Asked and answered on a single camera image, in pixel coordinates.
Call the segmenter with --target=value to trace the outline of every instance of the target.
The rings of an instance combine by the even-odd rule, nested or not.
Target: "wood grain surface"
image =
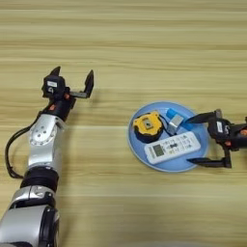
[[[96,75],[92,98],[68,120],[61,246],[247,246],[246,151],[233,153],[232,170],[171,175],[140,163],[126,142],[131,115],[152,101],[244,120],[245,0],[1,0],[1,215],[20,184],[7,175],[5,145],[46,104],[42,79],[57,66],[77,90]],[[20,173],[27,155],[21,137],[11,152]]]

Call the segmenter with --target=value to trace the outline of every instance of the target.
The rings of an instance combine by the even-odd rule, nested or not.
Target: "white remote control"
[[[144,147],[148,161],[157,164],[172,158],[198,151],[201,144],[192,131],[175,135],[160,141],[146,144]]]

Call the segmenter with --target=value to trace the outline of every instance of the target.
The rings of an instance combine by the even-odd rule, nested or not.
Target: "tape measure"
[[[139,116],[133,121],[136,138],[143,143],[155,142],[161,136],[164,124],[157,111]]]

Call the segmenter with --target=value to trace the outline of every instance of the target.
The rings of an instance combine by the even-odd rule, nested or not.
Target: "blue object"
[[[183,116],[181,113],[175,111],[174,109],[168,109],[166,116],[169,119],[172,119],[175,115],[180,115],[181,117],[183,117],[183,121],[181,123],[181,126],[183,126],[184,128],[186,128],[187,130],[191,130],[194,126],[191,123],[186,123],[186,120],[188,119],[187,117]]]
[[[152,165],[149,163],[149,161],[147,160],[146,154],[144,152],[144,146],[146,144],[142,143],[136,138],[132,124],[133,124],[133,120],[136,119],[137,117],[143,114],[149,113],[151,111],[155,111],[155,110],[158,111],[160,115],[165,117],[167,121],[169,121],[170,117],[172,117],[174,114],[180,114],[185,119],[189,119],[195,116],[195,114],[191,110],[186,108],[185,106],[182,106],[177,103],[169,102],[169,101],[159,101],[159,102],[155,102],[155,103],[151,103],[151,104],[143,106],[136,113],[134,113],[134,115],[132,116],[128,124],[127,139],[128,139],[128,144],[131,150],[133,151],[133,153],[143,163],[161,172],[178,173],[178,172],[185,172],[185,171],[195,168],[197,165],[188,162],[187,159],[195,158],[195,157],[204,157],[206,156],[207,149],[208,149],[207,131],[206,131],[206,128],[202,124],[191,124],[193,126],[191,131],[194,132],[194,134],[196,135],[196,137],[198,138],[202,146],[200,150],[194,151],[186,155],[180,156],[178,158],[170,159],[170,160],[167,160],[167,161],[155,164],[155,165]],[[184,133],[186,131],[188,130],[184,128],[183,126],[181,126],[178,129],[178,134]],[[159,140],[162,140],[168,137],[169,136],[166,133],[166,131],[163,131]]]

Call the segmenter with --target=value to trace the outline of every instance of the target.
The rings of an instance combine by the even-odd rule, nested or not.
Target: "black cable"
[[[23,178],[22,175],[16,173],[14,170],[13,170],[13,166],[11,165],[10,163],[10,159],[9,159],[9,152],[10,152],[10,147],[12,145],[12,143],[18,138],[20,137],[21,135],[25,134],[26,132],[28,132],[30,130],[30,128],[36,123],[36,121],[38,120],[38,118],[40,117],[40,115],[46,111],[54,102],[53,101],[50,101],[49,104],[43,108],[39,114],[36,116],[35,120],[33,121],[33,123],[31,123],[30,125],[26,126],[26,127],[23,127],[21,128],[18,132],[16,132],[11,138],[10,140],[8,141],[6,147],[5,147],[5,163],[6,163],[6,168],[7,168],[7,171],[10,175],[11,178]]]

